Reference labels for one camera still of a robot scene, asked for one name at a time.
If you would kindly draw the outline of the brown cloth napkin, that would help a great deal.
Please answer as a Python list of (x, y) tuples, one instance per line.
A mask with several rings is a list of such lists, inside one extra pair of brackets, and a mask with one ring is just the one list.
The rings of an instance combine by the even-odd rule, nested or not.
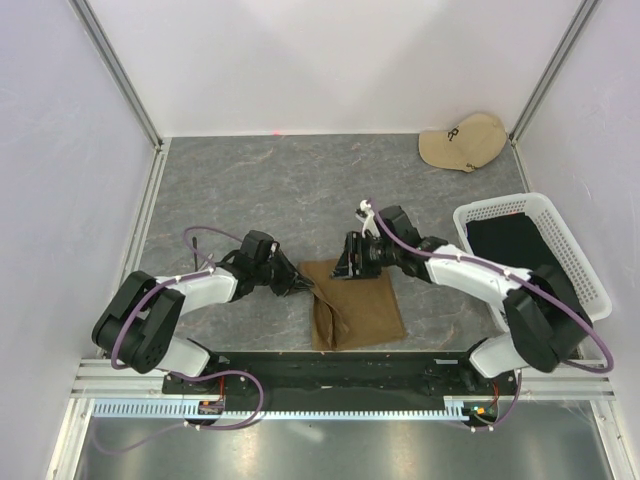
[(311, 344), (316, 351), (345, 351), (406, 338), (391, 277), (341, 280), (330, 277), (337, 261), (306, 261), (301, 273), (314, 282)]

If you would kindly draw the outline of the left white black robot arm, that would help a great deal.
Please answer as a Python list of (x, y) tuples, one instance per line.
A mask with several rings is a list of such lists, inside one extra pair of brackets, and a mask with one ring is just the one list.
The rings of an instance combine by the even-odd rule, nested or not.
[(218, 385), (220, 371), (209, 363), (209, 350), (175, 335), (180, 317), (235, 302), (261, 286), (284, 297), (309, 291), (314, 283), (278, 249), (257, 257), (236, 249), (213, 266), (184, 275), (135, 271), (99, 317), (91, 338), (110, 354), (114, 369), (175, 372), (196, 392), (208, 393)]

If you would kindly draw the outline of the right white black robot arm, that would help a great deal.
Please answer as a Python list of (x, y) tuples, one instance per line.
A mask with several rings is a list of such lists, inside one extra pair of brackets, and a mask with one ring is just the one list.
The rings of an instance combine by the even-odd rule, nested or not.
[(331, 277), (374, 279), (391, 266), (479, 299), (505, 317), (507, 331), (473, 346), (468, 362), (458, 368), (459, 384), (469, 393), (481, 393), (495, 377), (524, 367), (551, 373), (569, 363), (593, 333), (591, 320), (560, 270), (500, 265), (437, 237), (420, 238), (411, 246), (386, 234), (350, 232)]

